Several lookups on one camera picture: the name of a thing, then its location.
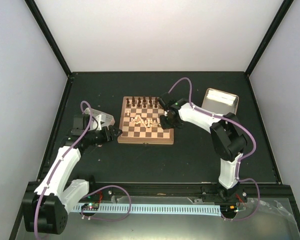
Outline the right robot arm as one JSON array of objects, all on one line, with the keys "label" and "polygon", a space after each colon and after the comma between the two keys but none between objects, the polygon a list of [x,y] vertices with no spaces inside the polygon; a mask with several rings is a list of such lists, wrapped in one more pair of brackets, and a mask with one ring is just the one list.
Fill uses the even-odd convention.
[{"label": "right robot arm", "polygon": [[223,202],[230,201],[236,195],[239,159],[248,143],[245,133],[236,125],[236,115],[215,114],[184,98],[176,101],[169,96],[161,96],[158,103],[164,110],[159,117],[163,129],[181,128],[188,122],[210,133],[213,149],[220,158],[217,195]]}]

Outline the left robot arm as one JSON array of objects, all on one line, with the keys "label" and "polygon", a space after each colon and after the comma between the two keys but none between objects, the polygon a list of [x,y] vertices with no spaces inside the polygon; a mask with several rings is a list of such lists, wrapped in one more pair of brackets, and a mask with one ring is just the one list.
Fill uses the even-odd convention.
[{"label": "left robot arm", "polygon": [[104,112],[87,112],[73,118],[73,126],[60,145],[54,163],[33,192],[22,199],[25,229],[36,236],[40,233],[61,234],[68,215],[81,198],[93,199],[96,185],[85,179],[66,183],[84,151],[90,146],[113,141],[122,132],[114,126],[115,119]]}]

